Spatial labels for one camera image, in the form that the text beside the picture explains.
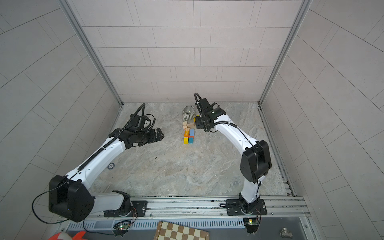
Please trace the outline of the plain wooden block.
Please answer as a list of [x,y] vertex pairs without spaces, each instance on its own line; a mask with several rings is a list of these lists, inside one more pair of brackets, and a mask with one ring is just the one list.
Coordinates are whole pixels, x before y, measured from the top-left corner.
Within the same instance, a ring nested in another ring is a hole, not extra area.
[[194,121],[184,121],[183,122],[183,128],[185,130],[187,130],[187,129],[195,129],[196,128],[196,123]]

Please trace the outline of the orange supermarket block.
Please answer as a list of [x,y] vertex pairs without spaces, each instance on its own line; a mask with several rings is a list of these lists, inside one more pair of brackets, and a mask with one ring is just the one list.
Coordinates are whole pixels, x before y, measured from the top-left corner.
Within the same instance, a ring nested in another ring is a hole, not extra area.
[[189,138],[190,137],[190,130],[185,130],[184,137],[185,138]]

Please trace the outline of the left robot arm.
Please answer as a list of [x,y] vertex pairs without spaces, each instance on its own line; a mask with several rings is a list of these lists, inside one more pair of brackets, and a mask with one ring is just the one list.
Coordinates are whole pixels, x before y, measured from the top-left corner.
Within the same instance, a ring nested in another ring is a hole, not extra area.
[[147,115],[131,115],[123,128],[112,131],[105,142],[78,167],[65,176],[56,175],[49,182],[51,213],[81,222],[88,215],[104,212],[106,217],[126,217],[133,213],[131,196],[122,191],[92,195],[89,189],[97,177],[124,151],[162,141],[161,129]]

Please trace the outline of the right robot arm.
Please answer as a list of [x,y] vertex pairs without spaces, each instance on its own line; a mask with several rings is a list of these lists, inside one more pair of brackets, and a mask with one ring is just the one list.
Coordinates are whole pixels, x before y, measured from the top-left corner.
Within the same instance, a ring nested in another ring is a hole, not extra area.
[[239,208],[244,215],[264,214],[260,198],[260,187],[272,167],[269,145],[266,141],[257,141],[239,128],[217,103],[209,103],[206,98],[194,94],[195,105],[200,115],[196,117],[196,128],[211,132],[215,129],[222,133],[242,155],[240,170],[245,178],[239,202],[227,209]]

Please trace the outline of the ribbed silver cup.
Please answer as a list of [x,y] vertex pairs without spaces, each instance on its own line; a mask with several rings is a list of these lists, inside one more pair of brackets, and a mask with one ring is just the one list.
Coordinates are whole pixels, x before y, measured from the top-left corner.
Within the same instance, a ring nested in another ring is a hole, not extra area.
[[196,117],[194,106],[186,106],[183,108],[183,121],[193,120]]

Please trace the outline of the left green circuit board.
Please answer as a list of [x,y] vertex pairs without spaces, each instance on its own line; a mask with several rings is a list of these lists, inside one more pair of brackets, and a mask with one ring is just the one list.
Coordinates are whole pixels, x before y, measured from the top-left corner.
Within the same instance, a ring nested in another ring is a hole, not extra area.
[[113,226],[113,233],[116,236],[123,236],[129,231],[131,224],[132,224],[132,221],[118,222]]

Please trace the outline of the checkered chess board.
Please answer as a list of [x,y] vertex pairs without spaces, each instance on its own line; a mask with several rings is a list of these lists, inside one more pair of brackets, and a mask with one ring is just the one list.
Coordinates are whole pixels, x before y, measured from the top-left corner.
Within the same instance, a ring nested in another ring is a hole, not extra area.
[[209,240],[209,232],[159,221],[154,240]]

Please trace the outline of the right circuit board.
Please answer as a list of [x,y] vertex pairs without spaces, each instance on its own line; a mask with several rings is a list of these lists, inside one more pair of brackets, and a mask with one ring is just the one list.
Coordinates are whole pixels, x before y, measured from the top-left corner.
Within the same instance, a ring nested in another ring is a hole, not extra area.
[[260,220],[258,218],[244,218],[244,226],[248,234],[255,234],[260,226]]

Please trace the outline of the red white object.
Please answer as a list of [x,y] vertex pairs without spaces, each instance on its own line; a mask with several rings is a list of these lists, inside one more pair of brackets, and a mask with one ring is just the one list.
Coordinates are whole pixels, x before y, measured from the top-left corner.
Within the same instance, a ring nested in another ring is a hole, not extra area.
[[73,237],[65,232],[57,233],[49,238],[49,240],[86,240],[84,239],[85,231],[76,233]]

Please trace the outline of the small metal fitting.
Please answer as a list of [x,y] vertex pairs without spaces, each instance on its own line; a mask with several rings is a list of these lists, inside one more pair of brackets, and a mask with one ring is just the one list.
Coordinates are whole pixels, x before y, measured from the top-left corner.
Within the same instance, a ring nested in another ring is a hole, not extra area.
[[282,228],[280,230],[280,236],[282,238],[288,238],[288,239],[292,239],[293,238],[293,234],[287,228]]

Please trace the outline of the aluminium mounting rail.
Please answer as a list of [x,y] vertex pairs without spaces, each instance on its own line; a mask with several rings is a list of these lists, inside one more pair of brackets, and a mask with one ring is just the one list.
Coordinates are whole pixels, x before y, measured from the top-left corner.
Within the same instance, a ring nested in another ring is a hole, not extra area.
[[138,220],[213,219],[265,217],[302,217],[310,211],[303,197],[262,196],[257,209],[245,215],[237,196],[210,197],[134,197]]

